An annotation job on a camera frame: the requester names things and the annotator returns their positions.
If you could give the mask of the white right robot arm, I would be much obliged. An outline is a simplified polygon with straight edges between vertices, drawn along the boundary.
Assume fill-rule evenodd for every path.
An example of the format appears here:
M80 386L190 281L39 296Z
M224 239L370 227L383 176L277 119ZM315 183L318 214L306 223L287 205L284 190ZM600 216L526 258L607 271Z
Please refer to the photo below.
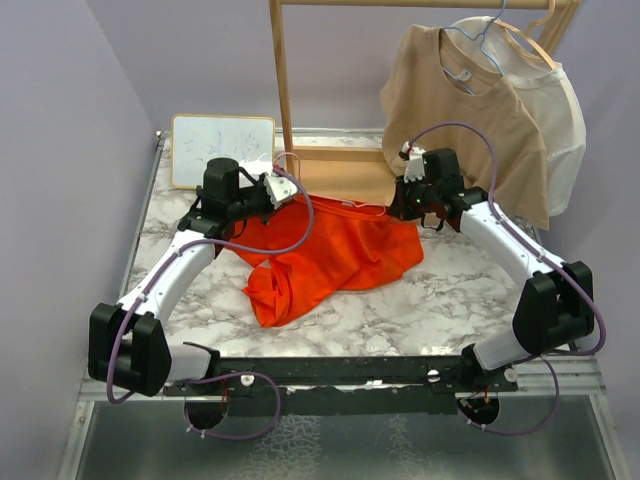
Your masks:
M480 187L466 188L456 153L405 143L404 173L395 180L389 214L402 221L435 215L489 253L521 289L510 326L465 347L459 378L469 390L491 384L496 371L584 338L594 330L593 277L582 262L566 263L526 236Z

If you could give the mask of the orange t-shirt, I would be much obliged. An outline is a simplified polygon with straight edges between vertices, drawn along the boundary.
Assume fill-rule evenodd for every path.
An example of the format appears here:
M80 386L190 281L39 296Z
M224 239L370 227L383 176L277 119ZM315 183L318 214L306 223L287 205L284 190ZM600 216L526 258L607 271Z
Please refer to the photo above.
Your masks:
M362 291L402 278L423 260L417 227L380 205L314 196L314 225L297 249L280 254L233 250L253 270L244 293L258 323L281 327L337 291Z

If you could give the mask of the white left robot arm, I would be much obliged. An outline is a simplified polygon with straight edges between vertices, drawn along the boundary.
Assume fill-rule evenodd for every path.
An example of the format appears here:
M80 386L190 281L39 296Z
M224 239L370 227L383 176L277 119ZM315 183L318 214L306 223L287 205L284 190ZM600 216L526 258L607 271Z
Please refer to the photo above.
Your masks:
M215 352L170 344L165 324L196 277L230 245L237 224L268 219L298 192L281 171L252 176L230 158L207 163L163 256L126 295L90 315L88 373L105 383L110 402L152 397L168 382L186 381L202 395L218 388Z

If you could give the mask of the pink wire hanger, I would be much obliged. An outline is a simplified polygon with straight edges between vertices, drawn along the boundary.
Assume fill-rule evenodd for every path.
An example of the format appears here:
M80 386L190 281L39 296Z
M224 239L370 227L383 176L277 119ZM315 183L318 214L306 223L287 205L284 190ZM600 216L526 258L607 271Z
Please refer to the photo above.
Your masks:
M304 187L308 187L308 185L305 185L303 181L302 159L296 153L289 151L276 153L272 160L272 164L274 168L286 171L293 175ZM382 217L387 214L387 207L383 204L356 199L349 193L336 193L330 187L312 187L309 192L312 196L317 197L318 199L330 200L354 211L371 209L375 217Z

